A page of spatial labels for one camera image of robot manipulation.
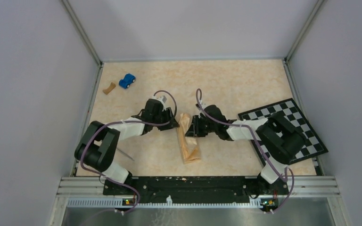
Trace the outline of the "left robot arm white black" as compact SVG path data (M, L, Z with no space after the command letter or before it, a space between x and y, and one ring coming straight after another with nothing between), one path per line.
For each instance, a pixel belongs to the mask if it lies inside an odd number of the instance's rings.
M128 194L132 190L131 173L114 161L117 144L130 137L142 136L154 127L164 131L179 127L170 107L166 106L166 97L148 99L145 108L137 115L131 116L119 124L104 126L93 121L81 138L74 157L115 181L114 188L120 194Z

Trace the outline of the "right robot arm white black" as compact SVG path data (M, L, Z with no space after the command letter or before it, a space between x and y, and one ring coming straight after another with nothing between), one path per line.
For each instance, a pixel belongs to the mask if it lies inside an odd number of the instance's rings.
M227 119L216 105L200 106L192 116L186 137L205 137L215 133L221 140L253 141L266 161L257 181L263 194L276 189L276 180L286 180L286 168L306 143L306 136L283 113L255 120Z

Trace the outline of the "orange cloth napkin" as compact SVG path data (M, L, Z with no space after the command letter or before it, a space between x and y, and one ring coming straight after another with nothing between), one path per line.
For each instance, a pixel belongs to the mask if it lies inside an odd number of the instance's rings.
M180 147L181 158L184 164L201 160L201 151L197 139L187 137L185 134L192 123L192 117L188 113L181 113L178 117L179 127L176 128Z

